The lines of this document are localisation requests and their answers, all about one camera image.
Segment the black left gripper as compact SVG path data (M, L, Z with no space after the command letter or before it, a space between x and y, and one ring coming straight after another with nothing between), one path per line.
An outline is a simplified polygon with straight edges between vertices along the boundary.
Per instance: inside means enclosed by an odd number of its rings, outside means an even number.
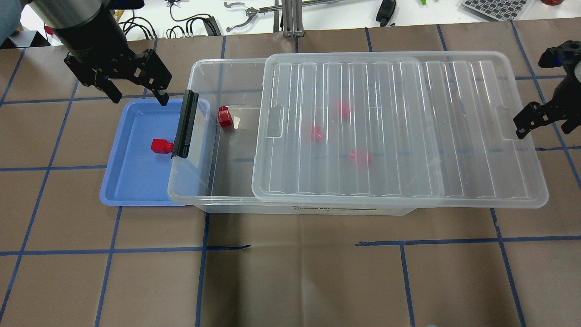
M112 80L128 80L151 90L161 106L168 104L172 73L153 48L135 52L128 46L109 50L74 48L70 44L65 47L64 63L77 80L85 86L100 87L113 103L118 104L123 95Z

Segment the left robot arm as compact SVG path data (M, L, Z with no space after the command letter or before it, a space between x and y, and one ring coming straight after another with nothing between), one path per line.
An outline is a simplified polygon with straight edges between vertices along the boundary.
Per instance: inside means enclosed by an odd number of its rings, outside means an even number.
M33 0L30 6L68 49L64 63L82 85L118 103L122 92L113 81L128 80L167 105L172 74L153 49L133 52L112 14L140 9L143 0Z

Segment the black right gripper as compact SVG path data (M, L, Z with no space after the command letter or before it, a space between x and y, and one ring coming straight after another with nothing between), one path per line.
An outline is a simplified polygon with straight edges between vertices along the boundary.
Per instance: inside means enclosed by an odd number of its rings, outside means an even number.
M540 56L540 68L561 67L565 70L565 78L550 101L544 105L529 102L514 117L517 139L525 139L532 130L556 121L564 120L561 124L563 134L570 134L581 125L580 47L579 41L565 41L547 48Z

